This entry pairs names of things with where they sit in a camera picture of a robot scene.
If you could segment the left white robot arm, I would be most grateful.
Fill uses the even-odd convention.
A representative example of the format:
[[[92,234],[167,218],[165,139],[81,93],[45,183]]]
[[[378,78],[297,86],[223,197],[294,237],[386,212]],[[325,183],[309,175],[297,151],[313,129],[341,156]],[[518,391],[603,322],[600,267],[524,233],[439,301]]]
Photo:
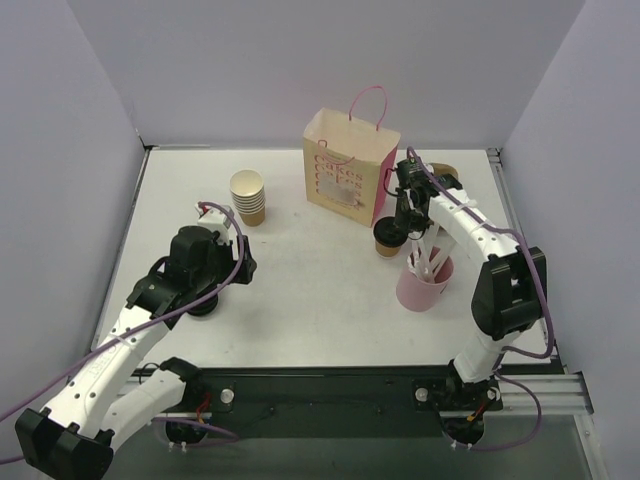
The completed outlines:
[[[249,284],[256,268],[247,236],[180,228],[169,254],[136,282],[109,338],[45,406],[17,418],[25,462],[53,479],[101,479],[115,452],[156,415],[199,406],[202,371],[176,357],[125,396],[119,392],[183,314],[213,305],[229,284]]]

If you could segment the single brown paper cup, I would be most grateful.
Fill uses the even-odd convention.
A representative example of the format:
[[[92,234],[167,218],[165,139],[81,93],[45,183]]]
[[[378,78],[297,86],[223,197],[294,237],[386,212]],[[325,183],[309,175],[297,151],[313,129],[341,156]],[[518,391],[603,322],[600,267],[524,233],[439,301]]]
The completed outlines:
[[[376,242],[375,250],[382,258],[393,258],[400,252],[401,246],[387,246]]]

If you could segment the cakes paper gift bag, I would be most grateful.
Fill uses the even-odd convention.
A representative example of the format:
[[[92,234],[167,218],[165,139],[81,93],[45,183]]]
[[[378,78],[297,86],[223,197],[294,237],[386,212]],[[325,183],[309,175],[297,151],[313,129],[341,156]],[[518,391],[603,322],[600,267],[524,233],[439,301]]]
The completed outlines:
[[[306,198],[309,202],[370,227],[380,213],[401,134],[349,111],[322,108],[303,133]]]

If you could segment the black coffee cup lid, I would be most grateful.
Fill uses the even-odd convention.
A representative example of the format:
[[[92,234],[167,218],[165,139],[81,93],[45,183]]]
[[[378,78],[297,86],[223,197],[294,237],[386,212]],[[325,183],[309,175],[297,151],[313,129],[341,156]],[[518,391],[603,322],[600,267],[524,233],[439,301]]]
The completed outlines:
[[[386,216],[376,221],[373,227],[373,236],[377,244],[386,248],[402,247],[407,239],[408,234],[395,224],[392,216]]]

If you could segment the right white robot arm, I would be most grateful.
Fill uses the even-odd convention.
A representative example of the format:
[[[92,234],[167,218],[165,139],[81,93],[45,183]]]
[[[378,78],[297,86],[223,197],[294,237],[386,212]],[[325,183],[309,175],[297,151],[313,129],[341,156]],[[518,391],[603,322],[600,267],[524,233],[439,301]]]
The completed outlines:
[[[518,349],[514,342],[547,316],[546,260],[515,231],[495,226],[453,175],[436,177],[417,157],[398,162],[393,171],[393,224],[402,236],[417,242],[420,257],[413,260],[414,271],[435,274],[425,264],[433,227],[445,231],[479,269],[471,300],[473,334],[453,359],[456,375],[443,384],[446,401],[464,408],[477,399],[478,383],[492,376],[507,352],[545,357]]]

